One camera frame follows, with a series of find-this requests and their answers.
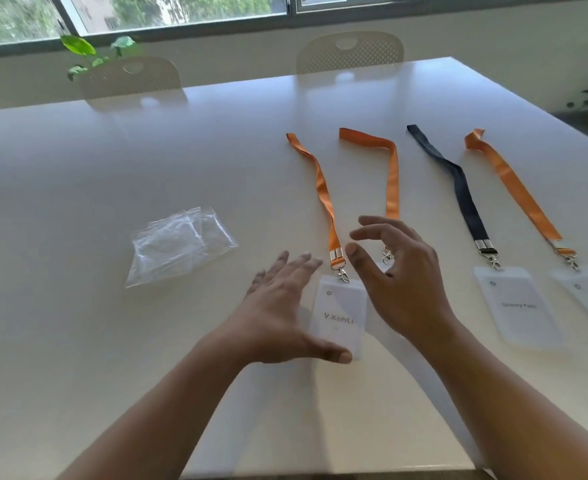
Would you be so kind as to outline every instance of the forearm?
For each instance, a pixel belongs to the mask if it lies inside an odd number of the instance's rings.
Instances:
[[[177,479],[246,362],[217,334],[201,340],[59,480]]]
[[[588,432],[465,327],[422,352],[500,480],[588,480]]]

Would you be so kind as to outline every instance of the white chair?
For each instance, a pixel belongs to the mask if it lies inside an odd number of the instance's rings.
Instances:
[[[80,78],[85,99],[180,89],[174,64],[161,57],[128,57],[91,69]]]
[[[394,64],[404,59],[398,37],[385,32],[345,32],[312,40],[296,58],[296,73]]]

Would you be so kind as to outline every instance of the lanyard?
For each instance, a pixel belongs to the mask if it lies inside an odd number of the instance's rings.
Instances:
[[[561,233],[547,218],[543,209],[538,206],[527,188],[520,181],[512,167],[494,150],[490,144],[481,140],[484,130],[476,129],[465,137],[465,146],[469,150],[478,150],[491,163],[492,167],[507,188],[507,191],[520,206],[523,212],[529,217],[538,232],[549,242],[558,256],[565,259],[565,263],[575,271],[580,268],[576,262],[576,251],[562,240]]]
[[[494,269],[500,270],[498,251],[491,243],[489,235],[485,230],[485,226],[482,224],[481,216],[478,214],[478,210],[474,205],[472,194],[467,185],[465,172],[459,165],[452,163],[443,157],[441,152],[434,148],[423,132],[420,131],[418,126],[409,125],[407,130],[418,144],[422,146],[423,150],[425,150],[430,157],[434,158],[438,164],[454,177],[454,192],[456,193],[456,199],[458,200],[458,207],[460,208],[461,214],[463,214],[469,233],[472,235],[472,239],[474,239],[474,244],[476,244],[481,256],[487,258]]]
[[[398,154],[396,152],[396,145],[384,138],[378,138],[371,136],[360,131],[350,130],[347,128],[341,128],[338,132],[338,136],[341,139],[349,141],[350,143],[358,144],[360,146],[368,146],[370,148],[387,148],[390,152],[389,157],[389,174],[387,177],[387,190],[386,190],[386,206],[385,215],[391,219],[398,219],[399,217],[399,189],[398,189]],[[294,133],[287,133],[288,141],[290,145],[301,155],[312,160],[316,166],[316,191],[318,198],[322,202],[330,216],[330,264],[334,271],[337,271],[338,277],[348,283],[349,276],[345,273],[344,266],[346,264],[343,255],[340,241],[338,240],[338,234],[335,228],[335,217],[334,209],[331,204],[331,198],[329,190],[327,189],[327,181],[322,174],[321,166],[316,157],[308,152],[305,147],[298,141],[298,138]],[[392,254],[385,248],[383,251],[383,261],[388,263],[392,258]]]

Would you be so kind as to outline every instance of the plastic bag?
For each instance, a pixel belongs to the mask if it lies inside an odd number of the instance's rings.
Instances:
[[[191,273],[238,247],[210,207],[150,222],[134,234],[132,243],[134,259],[125,288]]]

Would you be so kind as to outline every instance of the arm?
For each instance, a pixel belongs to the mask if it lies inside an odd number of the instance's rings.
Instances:
[[[296,325],[301,293],[322,261],[289,264],[282,253],[256,275],[245,300],[138,403],[109,427],[58,480],[177,479],[220,399],[245,365],[316,357],[349,363],[344,347]]]
[[[440,376],[499,480],[588,480],[588,432],[500,362],[454,316],[438,257],[400,221],[362,216],[354,240],[394,253],[383,273],[350,242],[345,251],[378,314]]]

